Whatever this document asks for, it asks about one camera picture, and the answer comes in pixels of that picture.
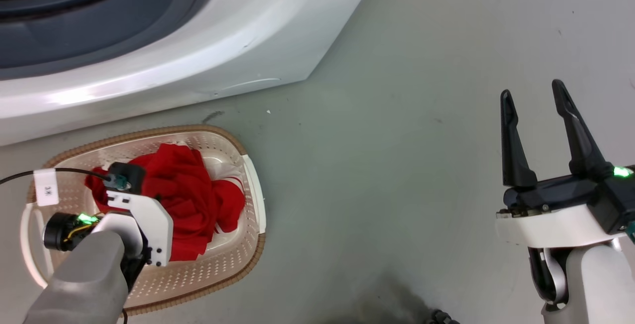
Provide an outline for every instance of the green led light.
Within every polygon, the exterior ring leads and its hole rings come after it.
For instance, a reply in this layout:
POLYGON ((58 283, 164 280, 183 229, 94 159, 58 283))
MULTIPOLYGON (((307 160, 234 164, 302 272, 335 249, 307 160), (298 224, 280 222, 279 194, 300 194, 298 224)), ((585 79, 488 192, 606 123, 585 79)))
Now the green led light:
POLYGON ((621 166, 616 166, 615 168, 613 168, 613 175, 615 175, 616 177, 627 178, 630 177, 630 175, 632 174, 633 170, 630 170, 629 168, 622 168, 621 166))
POLYGON ((95 222, 99 221, 99 218, 97 218, 95 216, 88 216, 85 213, 80 213, 77 216, 77 219, 80 220, 81 222, 83 222, 86 225, 94 224, 95 222))

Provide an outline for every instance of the basket rim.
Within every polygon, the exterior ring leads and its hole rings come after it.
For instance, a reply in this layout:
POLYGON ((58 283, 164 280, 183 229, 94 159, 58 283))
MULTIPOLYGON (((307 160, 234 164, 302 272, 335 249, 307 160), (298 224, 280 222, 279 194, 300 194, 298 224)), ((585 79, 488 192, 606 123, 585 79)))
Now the basket rim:
MULTIPOLYGON (((241 156, 247 155, 247 151, 245 147, 229 132, 225 131, 220 127, 214 127, 210 125, 186 125, 186 126, 175 126, 175 127, 162 127, 162 128, 154 128, 151 130, 145 131, 136 131, 130 132, 127 134, 121 134, 118 136, 112 136, 107 139, 102 139, 98 141, 93 141, 92 143, 88 143, 86 145, 82 145, 80 147, 76 147, 70 150, 66 150, 66 152, 62 152, 55 157, 52 157, 49 161, 47 161, 43 165, 43 169, 46 168, 54 168, 57 164, 70 159, 71 157, 78 156, 80 154, 84 154, 86 152, 91 152, 93 150, 97 150, 99 148, 109 147, 111 145, 116 145, 118 143, 124 143, 126 141, 132 141, 137 139, 149 138, 153 136, 162 136, 168 134, 177 134, 183 132, 213 132, 224 138, 226 138, 241 154, 241 156)), ((29 191, 27 193, 27 203, 36 202, 36 194, 35 194, 35 184, 34 181, 31 181, 29 185, 29 191)), ((193 299, 198 299, 203 297, 204 295, 216 292, 217 290, 221 290, 227 286, 230 286, 240 279, 243 279, 249 272, 252 271, 256 263, 260 260, 260 256, 265 247, 265 234, 259 234, 258 242, 256 245, 256 250, 254 251, 254 255, 250 259, 250 261, 236 274, 233 276, 223 279, 217 283, 212 285, 193 290, 192 292, 179 295, 177 297, 173 297, 170 299, 165 299, 163 301, 158 301, 150 304, 143 304, 141 306, 134 306, 130 308, 126 308, 126 313, 129 316, 139 315, 143 313, 150 313, 157 310, 162 310, 165 308, 169 308, 172 306, 176 306, 177 304, 185 303, 188 301, 192 301, 193 299)))

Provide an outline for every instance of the laundry basket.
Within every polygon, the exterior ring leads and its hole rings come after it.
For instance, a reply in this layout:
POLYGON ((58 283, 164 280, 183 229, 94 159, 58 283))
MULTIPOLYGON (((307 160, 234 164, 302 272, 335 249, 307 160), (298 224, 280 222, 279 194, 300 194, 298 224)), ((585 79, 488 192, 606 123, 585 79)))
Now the laundry basket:
MULTIPOLYGON (((238 228, 215 234, 205 253, 195 261, 173 261, 166 267, 146 265, 125 308, 129 315, 147 313, 202 297, 245 277, 258 262, 265 245, 265 208, 254 164, 245 148, 228 132, 207 125, 159 128, 96 141, 61 153, 44 168, 70 167, 91 170, 114 161, 152 154, 162 143, 187 145, 200 151, 206 166, 231 163, 240 168, 245 188, 245 209, 238 228)), ((97 213, 85 175, 57 173, 60 203, 38 206, 33 183, 20 224, 20 244, 27 268, 45 287, 67 253, 45 249, 44 225, 56 212, 97 213)))

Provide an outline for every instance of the concrete floor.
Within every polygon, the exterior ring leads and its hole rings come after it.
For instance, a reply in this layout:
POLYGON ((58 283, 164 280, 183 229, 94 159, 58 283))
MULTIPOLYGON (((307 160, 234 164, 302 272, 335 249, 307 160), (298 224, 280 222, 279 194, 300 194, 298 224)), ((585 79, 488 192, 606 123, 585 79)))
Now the concrete floor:
MULTIPOLYGON (((635 163, 633 24, 629 0, 363 0, 305 82, 3 147, 0 173, 203 120, 242 141, 267 199, 260 262, 236 285, 131 324, 414 324, 426 306, 467 324, 535 324, 526 249, 494 231, 499 94, 514 93, 541 179, 568 172, 556 77, 605 156, 635 163)), ((39 293, 16 235, 28 181, 0 187, 7 323, 39 293)))

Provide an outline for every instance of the floor stain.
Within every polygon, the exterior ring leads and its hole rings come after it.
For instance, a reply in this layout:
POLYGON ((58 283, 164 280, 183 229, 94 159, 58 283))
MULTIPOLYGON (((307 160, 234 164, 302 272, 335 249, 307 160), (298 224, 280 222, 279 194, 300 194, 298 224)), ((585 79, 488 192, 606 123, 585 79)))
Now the floor stain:
POLYGON ((210 114, 208 114, 207 117, 203 118, 202 121, 200 121, 200 122, 206 124, 210 120, 212 120, 212 119, 214 119, 214 118, 216 118, 218 116, 222 116, 224 114, 225 114, 225 111, 214 111, 214 112, 211 112, 210 114))

